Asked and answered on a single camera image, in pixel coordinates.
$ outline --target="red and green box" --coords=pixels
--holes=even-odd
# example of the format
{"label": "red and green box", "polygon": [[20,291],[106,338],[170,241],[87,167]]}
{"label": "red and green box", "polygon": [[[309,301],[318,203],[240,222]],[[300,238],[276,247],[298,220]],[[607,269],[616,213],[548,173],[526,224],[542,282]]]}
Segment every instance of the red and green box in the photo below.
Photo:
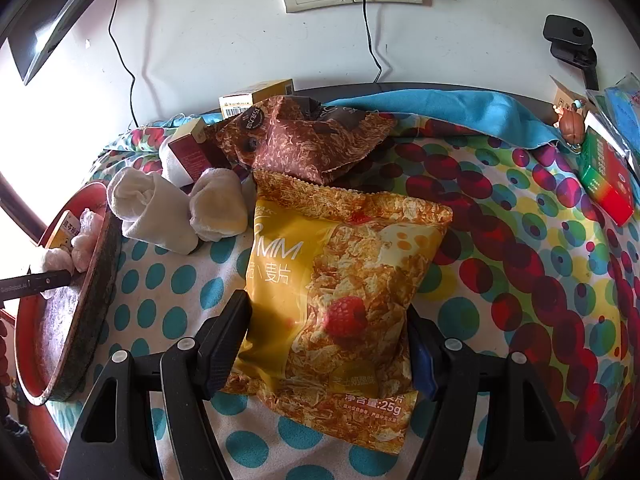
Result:
{"label": "red and green box", "polygon": [[629,170],[609,143],[591,128],[587,128],[580,154],[579,177],[591,199],[622,227],[634,212]]}

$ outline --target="blue towel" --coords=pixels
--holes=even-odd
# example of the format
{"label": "blue towel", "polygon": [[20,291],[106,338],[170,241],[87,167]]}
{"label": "blue towel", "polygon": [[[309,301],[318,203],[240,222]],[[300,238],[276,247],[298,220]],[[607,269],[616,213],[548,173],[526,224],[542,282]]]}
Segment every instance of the blue towel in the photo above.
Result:
{"label": "blue towel", "polygon": [[513,146],[532,150],[559,139],[559,132],[515,99],[479,90],[397,90],[327,103],[361,110],[403,112],[460,124]]}

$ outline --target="silver screw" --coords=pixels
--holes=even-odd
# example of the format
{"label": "silver screw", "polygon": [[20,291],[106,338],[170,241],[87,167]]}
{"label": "silver screw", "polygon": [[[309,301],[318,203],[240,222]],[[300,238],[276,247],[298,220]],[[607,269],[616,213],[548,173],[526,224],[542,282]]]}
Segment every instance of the silver screw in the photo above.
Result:
{"label": "silver screw", "polygon": [[196,346],[196,341],[193,337],[185,337],[178,341],[179,350],[191,350],[194,346]]}
{"label": "silver screw", "polygon": [[111,360],[114,363],[121,363],[127,359],[127,352],[125,350],[118,350],[111,356]]}
{"label": "silver screw", "polygon": [[458,350],[462,350],[462,343],[458,339],[447,339],[444,342],[444,346],[446,346],[452,352],[457,352]]}
{"label": "silver screw", "polygon": [[511,359],[513,359],[514,363],[517,363],[519,365],[523,365],[527,362],[527,356],[522,352],[514,352],[513,354],[511,354]]}

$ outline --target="raspberry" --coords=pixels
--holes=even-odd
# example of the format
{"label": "raspberry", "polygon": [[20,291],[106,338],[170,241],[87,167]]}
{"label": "raspberry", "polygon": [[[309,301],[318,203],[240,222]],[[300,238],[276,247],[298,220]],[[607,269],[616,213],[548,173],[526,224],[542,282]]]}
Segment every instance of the raspberry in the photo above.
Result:
{"label": "raspberry", "polygon": [[332,337],[357,337],[367,327],[364,302],[356,296],[335,300],[326,313],[324,330]]}

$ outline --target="white wall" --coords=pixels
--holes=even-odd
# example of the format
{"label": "white wall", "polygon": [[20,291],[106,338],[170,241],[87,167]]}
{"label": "white wall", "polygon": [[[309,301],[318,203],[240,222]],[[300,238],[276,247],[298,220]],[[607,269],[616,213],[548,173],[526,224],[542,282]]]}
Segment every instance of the white wall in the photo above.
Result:
{"label": "white wall", "polygon": [[[382,80],[550,100],[552,74],[581,90],[581,74],[549,54],[542,37],[548,14],[591,29],[601,85],[629,70],[640,73],[638,47],[607,0],[425,1],[369,6],[386,66]],[[26,88],[8,45],[0,50],[0,111],[25,119],[10,123],[34,140],[27,148],[17,136],[3,142],[28,150],[47,174],[52,154],[64,161],[73,144],[78,161],[58,164],[60,193],[71,193],[96,150],[129,125],[129,76],[107,35],[112,6],[113,0],[95,0]],[[291,76],[297,88],[311,88],[369,82],[376,73],[357,4],[286,14],[281,0],[120,0],[113,32],[139,76],[134,107],[141,122],[217,107],[220,94],[260,80]],[[12,167],[13,158],[3,145],[0,169],[31,203],[42,204],[41,215],[53,216],[60,201],[35,189],[24,167]]]}

